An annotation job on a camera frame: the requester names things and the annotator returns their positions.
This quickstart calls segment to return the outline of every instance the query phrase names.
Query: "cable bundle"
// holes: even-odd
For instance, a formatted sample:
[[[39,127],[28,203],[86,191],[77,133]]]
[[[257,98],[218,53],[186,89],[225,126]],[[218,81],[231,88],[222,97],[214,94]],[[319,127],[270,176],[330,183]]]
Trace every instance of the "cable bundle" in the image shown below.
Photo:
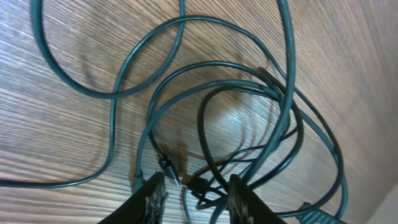
[[[44,28],[43,28],[43,18],[42,18],[42,10],[43,10],[43,0],[32,0],[31,3],[31,17],[32,17],[32,28],[34,31],[34,37],[37,41],[37,45],[44,57],[44,59],[47,61],[49,64],[50,68],[68,85],[70,85],[72,88],[75,90],[79,91],[82,94],[94,97],[94,98],[102,98],[102,99],[109,99],[111,100],[111,111],[110,111],[110,124],[109,124],[109,152],[108,152],[108,157],[103,164],[102,168],[96,171],[94,174],[91,176],[85,177],[80,180],[71,180],[71,181],[65,181],[65,182],[52,182],[52,183],[40,183],[40,182],[23,182],[23,181],[16,181],[16,180],[0,180],[0,186],[3,187],[21,187],[21,188],[46,188],[46,189],[51,189],[51,188],[58,188],[58,187],[69,187],[69,186],[74,186],[78,184],[85,183],[87,181],[95,179],[97,176],[102,174],[106,168],[110,165],[112,158],[113,158],[113,152],[114,152],[114,139],[115,139],[115,115],[116,115],[116,103],[118,98],[126,97],[132,94],[135,94],[145,88],[147,88],[149,85],[153,84],[163,73],[166,71],[168,66],[171,64],[172,60],[174,59],[178,48],[180,47],[182,37],[183,37],[183,30],[184,30],[184,23],[188,21],[207,21],[207,22],[212,22],[212,23],[217,23],[221,24],[223,26],[226,26],[232,30],[235,30],[237,32],[240,32],[244,34],[245,36],[249,37],[264,53],[264,55],[269,58],[269,60],[273,63],[277,71],[280,73],[282,77],[285,78],[286,80],[286,86],[284,86],[281,82],[279,82],[275,77],[273,77],[270,73],[268,73],[266,70],[260,68],[258,70],[253,70],[249,67],[246,67],[244,65],[240,65],[238,63],[234,62],[224,62],[224,61],[206,61],[206,62],[198,62],[194,63],[191,65],[187,65],[186,67],[180,68],[177,71],[173,72],[171,75],[169,75],[163,82],[157,87],[156,91],[152,95],[152,99],[149,103],[148,111],[147,111],[147,126],[145,130],[142,133],[141,139],[139,141],[139,146],[137,149],[137,157],[136,157],[136,174],[135,174],[135,181],[133,188],[137,189],[139,188],[143,183],[144,179],[142,177],[142,169],[141,169],[141,159],[143,155],[143,150],[144,150],[144,144],[147,138],[150,139],[150,142],[152,143],[156,153],[158,153],[160,160],[167,162],[167,158],[165,154],[159,149],[154,135],[152,133],[152,128],[154,124],[159,120],[159,118],[174,104],[176,104],[178,101],[181,99],[188,97],[194,93],[197,93],[199,91],[207,90],[210,88],[215,88],[209,94],[207,94],[200,107],[199,107],[199,112],[198,112],[198,135],[199,135],[199,140],[200,140],[200,145],[203,151],[203,155],[208,163],[208,166],[196,173],[192,178],[191,181],[188,183],[188,186],[194,183],[196,180],[200,180],[200,176],[204,174],[207,171],[211,171],[214,175],[214,177],[206,182],[205,186],[202,186],[200,191],[195,190],[193,188],[192,194],[196,197],[199,198],[199,203],[197,206],[197,209],[206,209],[209,207],[215,206],[216,209],[211,216],[210,223],[216,223],[217,218],[221,214],[221,212],[227,208],[227,196],[225,193],[223,193],[220,189],[223,189],[225,192],[228,193],[228,183],[227,181],[223,178],[221,175],[221,171],[230,163],[236,163],[236,162],[244,162],[247,163],[248,166],[239,174],[243,181],[248,183],[254,176],[254,174],[259,170],[259,168],[262,166],[262,164],[266,161],[266,159],[269,157],[269,155],[274,152],[279,145],[281,144],[282,141],[285,139],[289,138],[293,134],[297,133],[297,139],[295,142],[294,147],[290,151],[290,153],[287,155],[287,157],[279,164],[277,165],[274,169],[272,169],[268,174],[264,175],[260,179],[252,182],[249,184],[249,187],[252,189],[255,189],[262,184],[265,184],[267,181],[269,181],[271,178],[275,177],[277,174],[282,172],[294,159],[294,157],[297,155],[299,152],[302,142],[303,142],[303,137],[304,137],[304,129],[303,129],[303,121],[305,121],[321,138],[321,140],[325,143],[327,148],[330,150],[337,168],[338,168],[338,173],[336,180],[334,184],[332,185],[331,189],[326,193],[325,196],[323,196],[318,202],[314,203],[313,205],[296,210],[296,211],[290,211],[290,212],[280,212],[278,215],[282,218],[287,218],[287,217],[295,217],[298,215],[303,215],[305,213],[311,212],[314,209],[317,209],[327,203],[329,199],[332,198],[332,196],[335,194],[335,192],[338,190],[338,187],[342,185],[342,199],[341,199],[341,205],[335,215],[336,218],[341,218],[343,215],[345,208],[346,208],[346,203],[347,203],[347,198],[348,198],[348,189],[347,189],[347,183],[343,171],[343,156],[341,155],[341,150],[340,147],[337,143],[336,138],[334,137],[331,129],[327,125],[326,121],[323,119],[322,115],[317,111],[317,109],[309,102],[309,100],[298,90],[295,88],[294,83],[295,83],[295,67],[296,67],[296,61],[295,61],[295,45],[294,45],[294,35],[293,35],[293,27],[292,27],[292,21],[290,18],[290,13],[289,13],[289,8],[287,4],[287,0],[278,0],[278,7],[280,11],[280,16],[282,19],[282,25],[283,25],[283,30],[284,30],[284,35],[285,35],[285,45],[286,45],[286,73],[279,67],[278,63],[276,62],[275,58],[271,55],[271,53],[268,51],[266,46],[253,34],[250,32],[230,23],[227,21],[224,21],[222,19],[217,19],[215,17],[210,17],[210,16],[197,16],[197,15],[190,15],[186,16],[185,15],[185,1],[184,0],[179,0],[180,3],[180,17],[171,19],[169,21],[164,22],[163,24],[157,26],[155,29],[150,31],[131,51],[131,53],[127,56],[127,59],[123,63],[118,77],[116,79],[115,85],[114,85],[114,90],[111,93],[103,93],[103,92],[98,92],[91,90],[87,87],[84,87],[83,85],[79,84],[75,80],[73,80],[69,75],[67,75],[59,66],[57,61],[54,59],[52,56],[50,49],[47,45],[47,41],[45,39],[44,35]],[[139,51],[150,41],[154,36],[162,32],[168,27],[171,27],[173,25],[178,25],[178,32],[177,32],[177,37],[175,39],[174,46],[172,47],[169,55],[167,56],[165,62],[162,64],[162,66],[156,71],[154,74],[152,74],[147,80],[143,81],[142,83],[138,84],[135,87],[132,87],[128,90],[121,90],[121,84],[123,81],[123,78],[127,74],[127,69],[129,68],[131,62],[134,60],[136,55],[139,53]],[[241,70],[243,72],[246,72],[250,75],[255,76],[256,78],[260,79],[263,83],[256,83],[252,81],[246,81],[246,80],[218,80],[214,82],[209,82],[205,83],[199,86],[196,86],[194,88],[191,88],[189,90],[183,91],[180,94],[178,94],[176,97],[172,98],[168,102],[164,103],[159,109],[155,110],[154,107],[156,105],[156,102],[158,100],[158,97],[161,93],[161,91],[164,89],[164,87],[175,77],[182,75],[183,73],[193,70],[196,68],[201,68],[201,67],[209,67],[209,66],[222,66],[222,67],[229,67],[229,68],[234,68]],[[240,150],[238,152],[235,152],[229,159],[225,161],[219,161],[215,162],[211,156],[210,149],[208,148],[207,141],[206,141],[206,135],[205,135],[205,127],[204,127],[204,112],[207,103],[209,100],[215,96],[216,94],[222,92],[222,91],[241,91],[249,94],[254,94],[258,96],[263,96],[266,97],[270,100],[274,100],[278,102],[278,105],[280,107],[280,115],[279,119],[277,120],[277,123],[275,125],[275,128],[268,140],[268,142],[264,145],[260,146],[255,146],[255,147],[250,147],[247,149]],[[308,116],[306,115],[302,110],[300,110],[297,105],[294,102],[293,95],[296,92],[296,94],[301,97],[301,99],[307,104],[307,106],[314,112],[314,114],[317,116],[317,118],[320,120],[322,126],[326,130],[326,134],[322,131],[322,129]],[[290,116],[289,112],[290,110],[293,111],[295,120],[296,120],[296,127],[294,127],[291,131],[290,129]],[[261,150],[259,153],[259,156],[256,159],[235,159],[236,156],[239,154],[242,154],[244,152],[248,151],[253,151],[253,150]],[[217,181],[219,183],[219,187],[210,187],[210,185],[214,182]],[[186,196],[188,189],[184,190],[184,207],[185,207],[185,213],[187,214],[188,221],[191,223],[191,219],[189,216],[189,212],[187,210],[186,206]],[[218,195],[220,195],[219,199],[216,200],[209,200],[206,198],[206,193],[207,192],[214,192]]]

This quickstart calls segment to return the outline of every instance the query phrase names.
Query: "tangled cable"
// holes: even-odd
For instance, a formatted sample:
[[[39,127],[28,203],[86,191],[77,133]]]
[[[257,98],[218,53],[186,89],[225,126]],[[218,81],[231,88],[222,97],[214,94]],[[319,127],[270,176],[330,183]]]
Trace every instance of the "tangled cable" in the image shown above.
[[[186,16],[185,15],[185,0],[179,0],[180,4],[180,17],[176,17],[174,19],[171,19],[169,21],[164,22],[163,24],[157,26],[155,29],[150,31],[130,52],[130,54],[127,56],[127,59],[124,61],[118,77],[115,82],[114,90],[111,93],[103,93],[103,92],[98,92],[91,90],[87,87],[84,87],[83,85],[79,84],[75,80],[73,80],[69,75],[67,75],[59,66],[57,61],[54,59],[52,56],[50,49],[47,45],[47,41],[45,39],[45,34],[44,34],[44,28],[43,28],[43,18],[42,18],[42,10],[43,10],[43,0],[32,0],[31,2],[31,19],[32,19],[32,28],[34,31],[34,37],[37,41],[37,45],[44,57],[44,59],[47,61],[49,64],[50,68],[57,74],[66,84],[70,85],[72,88],[74,88],[76,91],[79,91],[82,94],[94,97],[94,98],[102,98],[102,99],[109,99],[111,100],[111,111],[110,111],[110,124],[109,124],[109,152],[108,152],[108,157],[103,164],[102,168],[100,168],[98,171],[96,171],[94,174],[82,178],[80,180],[71,180],[71,181],[65,181],[65,182],[52,182],[52,183],[40,183],[40,182],[26,182],[26,181],[17,181],[17,180],[0,180],[0,186],[2,187],[20,187],[20,188],[46,188],[46,189],[51,189],[51,188],[58,188],[58,187],[69,187],[69,186],[74,186],[78,184],[82,184],[85,182],[88,182],[90,180],[95,179],[97,176],[102,174],[106,168],[110,165],[113,157],[113,152],[114,152],[114,141],[115,141],[115,115],[116,115],[116,103],[118,98],[126,97],[129,95],[132,95],[134,93],[137,93],[145,88],[147,88],[149,85],[154,83],[167,69],[167,67],[170,65],[172,60],[174,59],[178,48],[181,44],[182,37],[183,37],[183,30],[184,30],[184,23],[188,21],[207,21],[207,22],[213,22],[217,24],[221,24],[223,26],[226,26],[230,29],[233,29],[237,32],[240,32],[247,37],[249,37],[264,53],[264,55],[269,58],[269,60],[273,63],[277,71],[282,75],[285,80],[286,80],[286,86],[284,86],[278,79],[273,77],[269,72],[266,70],[260,68],[258,70],[253,70],[249,67],[246,67],[244,65],[240,65],[238,63],[234,62],[224,62],[224,61],[206,61],[206,62],[198,62],[194,63],[191,65],[187,65],[186,67],[180,68],[177,71],[173,72],[171,75],[169,75],[163,82],[156,88],[156,91],[152,95],[152,99],[150,100],[148,111],[147,111],[147,126],[145,130],[142,133],[141,139],[139,141],[139,146],[137,148],[137,157],[136,157],[136,168],[135,168],[135,181],[133,188],[137,189],[139,188],[143,183],[144,179],[142,177],[142,169],[141,169],[141,159],[144,151],[144,144],[146,141],[146,138],[150,139],[150,142],[152,143],[156,153],[159,155],[160,159],[165,159],[164,153],[160,150],[159,146],[157,145],[154,135],[152,133],[152,128],[153,125],[159,120],[159,118],[174,104],[176,104],[178,101],[181,99],[188,97],[194,93],[197,93],[202,90],[207,90],[209,88],[215,88],[209,94],[205,96],[203,99],[199,112],[198,112],[198,135],[199,135],[199,140],[200,140],[200,145],[203,151],[203,155],[208,163],[208,166],[201,171],[197,172],[193,177],[192,180],[195,178],[199,178],[202,174],[205,172],[208,172],[209,170],[213,173],[213,178],[209,181],[208,186],[206,186],[206,189],[204,192],[192,192],[192,195],[196,196],[199,198],[199,203],[197,206],[197,209],[206,209],[209,207],[216,207],[215,211],[213,212],[211,216],[210,223],[216,223],[217,218],[221,214],[221,212],[224,209],[227,209],[227,196],[225,193],[220,191],[220,189],[223,189],[225,192],[228,193],[228,183],[227,181],[223,178],[221,175],[221,171],[230,163],[234,162],[245,162],[248,163],[248,166],[239,174],[241,178],[248,183],[255,173],[259,170],[260,166],[266,161],[268,156],[274,152],[279,145],[281,144],[282,141],[285,139],[289,138],[293,134],[297,133],[297,139],[295,142],[295,145],[293,146],[292,150],[290,153],[286,156],[286,158],[279,164],[277,165],[274,169],[272,169],[268,174],[264,175],[260,179],[254,181],[253,183],[249,184],[249,187],[252,189],[255,189],[262,184],[266,183],[269,181],[271,178],[275,177],[277,174],[282,172],[294,159],[294,157],[297,155],[299,152],[302,142],[303,142],[303,136],[304,136],[304,130],[303,130],[303,121],[305,121],[320,137],[320,139],[325,143],[327,148],[330,150],[337,168],[337,176],[334,184],[332,185],[331,189],[326,193],[325,196],[323,196],[318,202],[313,203],[311,206],[307,208],[303,208],[300,210],[295,210],[295,211],[290,211],[290,212],[280,212],[278,215],[282,218],[286,217],[295,217],[298,215],[303,215],[305,213],[311,212],[314,209],[317,209],[327,203],[329,199],[332,198],[332,196],[336,193],[338,190],[339,186],[342,186],[342,197],[341,197],[341,205],[335,215],[336,218],[341,218],[341,216],[344,214],[346,204],[347,204],[347,198],[348,198],[348,189],[347,189],[347,183],[343,171],[343,156],[341,154],[340,147],[337,143],[336,138],[334,137],[331,129],[327,125],[326,121],[323,119],[322,115],[317,111],[317,109],[309,102],[309,100],[294,86],[295,82],[295,45],[294,45],[294,35],[293,35],[293,27],[292,27],[292,21],[290,18],[290,13],[289,13],[289,7],[287,4],[287,0],[278,0],[278,7],[280,11],[280,16],[282,19],[282,25],[283,25],[283,30],[284,30],[284,35],[285,35],[285,45],[286,45],[286,60],[287,60],[287,68],[286,68],[286,74],[283,72],[283,70],[279,67],[278,63],[276,62],[275,58],[271,55],[271,53],[268,51],[266,46],[253,34],[250,32],[230,23],[227,21],[224,21],[222,19],[217,19],[215,17],[210,17],[210,16],[197,16],[197,15],[191,15],[191,16]],[[162,32],[166,28],[173,26],[173,25],[178,25],[178,32],[177,32],[177,37],[175,39],[174,46],[172,47],[169,55],[165,59],[165,62],[160,66],[158,71],[156,71],[154,74],[152,74],[147,80],[143,81],[142,83],[138,84],[135,87],[132,87],[128,90],[121,90],[121,84],[123,81],[123,78],[127,74],[127,70],[132,63],[132,61],[135,59],[136,55],[138,52],[148,43],[148,41],[151,40],[155,35],[158,33]],[[194,88],[191,88],[189,90],[181,92],[179,95],[176,97],[172,98],[168,102],[164,103],[162,106],[160,106],[159,109],[155,110],[155,105],[157,103],[158,97],[164,87],[175,77],[182,75],[183,73],[193,70],[196,68],[201,68],[201,67],[209,67],[209,66],[222,66],[222,67],[229,67],[229,68],[234,68],[241,70],[243,72],[246,72],[250,75],[253,75],[260,79],[262,82],[264,82],[265,85],[261,83],[256,83],[252,81],[246,81],[246,80],[218,80],[214,82],[209,82],[205,83],[199,86],[196,86]],[[263,96],[266,97],[270,100],[277,101],[280,107],[280,115],[279,119],[276,122],[275,128],[267,141],[265,145],[260,145],[260,146],[255,146],[255,147],[250,147],[247,149],[240,150],[238,152],[235,152],[229,159],[225,161],[218,161],[215,162],[211,156],[210,149],[207,145],[206,141],[206,135],[205,135],[205,127],[204,127],[204,113],[205,113],[205,108],[207,103],[211,100],[213,96],[216,94],[222,92],[222,91],[241,91],[244,93],[249,93],[249,94],[254,94],[258,96]],[[307,106],[314,112],[314,114],[317,116],[317,118],[320,120],[322,126],[326,130],[326,134],[322,131],[322,129],[307,115],[305,114],[302,110],[300,110],[297,105],[295,104],[293,100],[293,94],[296,92],[296,94],[301,97],[301,99],[307,104]],[[294,127],[291,131],[289,131],[290,128],[290,110],[293,111],[295,120],[297,123],[297,126]],[[235,159],[236,156],[239,154],[242,154],[244,152],[248,151],[253,151],[253,150],[260,150],[262,151],[259,153],[259,156],[256,159]],[[214,182],[217,181],[219,183],[219,187],[210,187],[210,185]],[[206,193],[207,192],[214,192],[218,195],[220,195],[219,199],[216,200],[209,200],[206,198]],[[188,189],[184,190],[184,198],[183,198],[183,203],[185,207],[185,213],[187,215],[189,223],[192,223],[191,218],[189,216],[189,212],[187,209],[187,203],[186,203],[186,196],[187,196]]]

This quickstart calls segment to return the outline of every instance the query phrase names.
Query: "cable coil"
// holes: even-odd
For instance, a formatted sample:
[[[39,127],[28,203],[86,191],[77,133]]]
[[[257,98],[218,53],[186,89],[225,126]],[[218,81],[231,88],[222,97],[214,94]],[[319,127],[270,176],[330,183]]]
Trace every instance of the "cable coil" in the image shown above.
[[[294,45],[294,35],[293,35],[293,27],[292,27],[292,20],[290,18],[289,7],[287,4],[287,0],[278,0],[278,7],[279,12],[282,20],[284,35],[285,35],[285,46],[286,46],[286,74],[283,70],[279,67],[278,63],[276,62],[275,58],[271,55],[268,51],[266,46],[253,34],[250,32],[230,23],[224,21],[222,19],[217,19],[215,17],[210,16],[199,16],[199,15],[185,15],[185,0],[179,0],[180,4],[180,17],[176,17],[169,21],[164,22],[163,24],[157,26],[155,29],[150,31],[139,43],[133,48],[130,54],[127,56],[127,59],[124,61],[118,77],[115,81],[114,90],[111,93],[103,93],[91,90],[78,82],[72,79],[68,74],[66,74],[62,68],[59,66],[57,61],[54,59],[53,55],[50,52],[50,49],[47,45],[47,41],[45,39],[44,34],[44,27],[43,27],[43,0],[32,0],[31,1],[31,19],[32,19],[32,29],[34,31],[34,37],[36,39],[37,45],[44,57],[44,59],[49,64],[50,68],[57,74],[67,85],[74,88],[76,91],[80,93],[93,97],[93,98],[102,98],[102,99],[109,99],[111,100],[111,110],[110,110],[110,124],[109,124],[109,151],[108,156],[103,164],[103,166],[96,171],[94,174],[82,178],[80,180],[71,180],[65,182],[52,182],[52,183],[40,183],[40,182],[25,182],[25,181],[17,181],[17,180],[0,180],[1,187],[20,187],[20,188],[45,188],[45,189],[52,189],[52,188],[59,188],[59,187],[69,187],[78,184],[83,184],[90,180],[95,179],[97,176],[101,175],[106,168],[110,165],[113,153],[114,153],[114,142],[115,142],[115,117],[116,117],[116,103],[118,98],[127,97],[129,95],[133,95],[145,88],[149,85],[153,84],[161,75],[163,75],[166,69],[171,64],[172,60],[174,59],[178,48],[180,47],[182,37],[183,37],[183,30],[184,30],[184,23],[188,21],[207,21],[212,23],[221,24],[226,26],[232,30],[240,32],[245,36],[249,37],[264,53],[264,55],[272,62],[275,66],[277,71],[280,75],[285,78],[286,86],[284,86],[278,79],[273,77],[269,72],[264,69],[253,70],[249,67],[244,65],[240,65],[234,62],[224,62],[224,61],[206,61],[206,62],[198,62],[191,65],[187,65],[186,67],[180,68],[177,71],[173,72],[169,75],[163,82],[156,88],[152,98],[150,100],[148,110],[147,110],[147,126],[142,133],[142,136],[139,141],[139,146],[137,148],[137,157],[136,157],[136,168],[135,168],[135,177],[136,181],[133,187],[140,187],[142,184],[139,181],[139,178],[142,178],[142,169],[141,169],[141,159],[142,154],[144,151],[144,144],[147,138],[150,139],[151,144],[153,145],[156,153],[159,155],[160,159],[165,158],[164,153],[160,150],[159,146],[157,145],[154,135],[152,133],[153,125],[159,120],[159,118],[174,104],[178,101],[186,98],[192,94],[198,93],[199,91],[207,90],[210,88],[215,88],[209,94],[207,94],[198,111],[198,135],[199,135],[199,142],[203,151],[203,155],[208,163],[208,166],[201,171],[197,172],[192,178],[197,178],[208,172],[209,170],[213,173],[213,178],[209,181],[209,184],[206,188],[207,192],[214,192],[220,195],[219,199],[216,200],[209,200],[206,198],[206,192],[199,194],[198,192],[192,192],[192,194],[199,198],[199,202],[197,205],[197,209],[206,209],[210,207],[216,207],[213,215],[211,216],[210,223],[216,223],[217,218],[221,214],[224,209],[227,209],[227,196],[225,193],[220,191],[223,189],[225,192],[228,193],[228,183],[221,175],[221,171],[230,163],[237,163],[243,162],[248,163],[249,165],[239,174],[241,178],[248,183],[255,173],[259,170],[260,166],[266,161],[269,155],[274,152],[282,141],[291,137],[292,135],[297,133],[296,142],[286,156],[286,158],[278,164],[275,168],[273,168],[268,174],[264,175],[260,179],[252,182],[249,184],[249,187],[252,189],[258,188],[259,186],[265,184],[267,181],[271,180],[271,178],[275,177],[277,174],[282,172],[294,159],[294,157],[299,152],[303,137],[304,137],[304,128],[303,128],[303,121],[305,121],[320,137],[320,139],[325,143],[329,151],[331,152],[337,168],[337,176],[334,184],[332,185],[331,189],[316,203],[313,203],[311,206],[307,208],[303,208],[300,210],[290,211],[290,212],[280,212],[277,213],[282,218],[287,217],[296,217],[298,215],[303,215],[305,213],[311,212],[315,210],[332,198],[332,196],[336,193],[339,186],[342,186],[342,194],[341,194],[341,205],[335,215],[336,218],[341,218],[344,214],[347,199],[348,199],[348,188],[346,183],[346,178],[343,171],[343,156],[341,154],[341,149],[337,143],[336,138],[334,137],[331,129],[327,125],[326,121],[323,119],[322,115],[318,112],[318,110],[309,102],[309,100],[294,86],[295,82],[295,45]],[[163,30],[178,25],[178,32],[177,37],[175,39],[175,43],[165,59],[164,63],[160,66],[160,68],[152,74],[147,80],[143,81],[142,83],[138,84],[135,87],[132,87],[128,90],[121,90],[121,84],[123,82],[124,77],[127,74],[128,68],[132,61],[135,59],[136,55],[139,51],[151,40],[154,36],[162,32]],[[193,70],[196,68],[201,67],[210,67],[210,66],[219,66],[219,67],[229,67],[238,69],[240,71],[246,72],[250,75],[255,76],[256,78],[260,79],[264,82],[265,85],[261,83],[256,83],[252,81],[246,80],[218,80],[209,83],[205,83],[196,87],[193,87],[189,90],[183,91],[168,102],[164,103],[159,109],[155,110],[155,105],[159,98],[160,93],[164,89],[164,87],[175,77],[182,75],[183,73]],[[249,93],[253,95],[263,96],[270,100],[274,100],[278,102],[280,107],[280,114],[279,118],[276,122],[275,128],[267,141],[266,144],[250,147],[247,149],[242,149],[238,152],[235,152],[229,159],[225,161],[218,161],[215,162],[211,156],[210,149],[207,145],[206,135],[205,135],[205,127],[204,127],[204,114],[205,108],[207,103],[214,97],[216,94],[221,93],[223,91],[241,91],[244,93]],[[319,121],[321,122],[323,128],[325,129],[326,133],[323,132],[321,127],[319,127],[307,114],[305,114],[302,110],[300,110],[294,102],[293,95],[294,92],[307,104],[307,106],[313,111],[313,113],[317,116]],[[296,120],[296,127],[290,129],[290,110],[293,111],[295,120]],[[246,160],[239,160],[235,159],[236,156],[253,150],[261,150],[259,156],[256,159],[246,159]],[[210,185],[217,181],[219,183],[219,187],[210,187]],[[192,223],[191,218],[189,216],[189,212],[187,209],[187,196],[188,190],[184,190],[184,197],[183,197],[183,204],[185,213],[188,218],[188,222]]]

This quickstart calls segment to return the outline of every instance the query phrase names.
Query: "black connector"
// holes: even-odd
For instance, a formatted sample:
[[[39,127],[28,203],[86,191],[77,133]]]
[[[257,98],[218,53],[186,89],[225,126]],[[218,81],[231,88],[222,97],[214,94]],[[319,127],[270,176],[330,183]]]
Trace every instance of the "black connector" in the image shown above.
[[[174,184],[178,187],[181,186],[180,179],[178,178],[178,172],[170,159],[162,159],[159,161],[159,165],[163,170],[166,177],[174,181]]]
[[[134,176],[134,183],[132,184],[132,192],[137,192],[145,184],[144,173],[140,170]]]
[[[198,194],[205,194],[209,188],[209,181],[202,177],[192,177],[187,184],[187,189]]]

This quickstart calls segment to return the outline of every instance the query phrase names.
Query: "wooden surface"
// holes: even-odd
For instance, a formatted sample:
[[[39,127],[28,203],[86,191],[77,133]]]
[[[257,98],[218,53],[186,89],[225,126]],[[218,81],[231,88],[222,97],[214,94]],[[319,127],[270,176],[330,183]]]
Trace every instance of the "wooden surface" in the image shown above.
[[[89,98],[66,86],[47,66],[32,38],[28,0],[0,0],[0,177],[55,181],[97,170],[108,150],[109,101]],[[364,223],[398,180],[398,2],[396,0],[289,1],[297,46],[297,86],[324,114],[345,159],[349,201],[343,220]],[[220,17],[250,30],[284,68],[284,37],[275,1],[187,1],[187,14]],[[178,16],[177,0],[45,1],[45,28],[53,54],[73,78],[111,91],[119,67],[139,39]],[[224,27],[187,23],[171,71],[202,60],[231,60],[250,67],[269,63],[247,38]],[[171,48],[176,27],[158,36],[140,54],[125,88],[155,71]],[[223,68],[203,68],[175,79],[162,101],[210,80],[249,78]],[[118,108],[116,155],[98,179],[64,189],[0,190],[0,223],[96,223],[130,196],[138,139],[155,85]],[[196,115],[200,93],[172,109],[155,135],[192,174],[205,165]],[[277,105],[234,92],[213,99],[206,110],[206,133],[215,158],[265,142]],[[283,143],[260,173],[290,150]],[[159,170],[153,149],[144,152],[148,178]],[[315,202],[331,187],[336,167],[326,147],[306,128],[303,148],[281,175],[256,190],[275,211]],[[181,191],[167,185],[164,223],[185,221]],[[208,223],[211,210],[188,205],[194,223]],[[340,191],[324,206],[334,213]],[[229,223],[224,213],[220,223]],[[296,223],[294,218],[287,220]]]

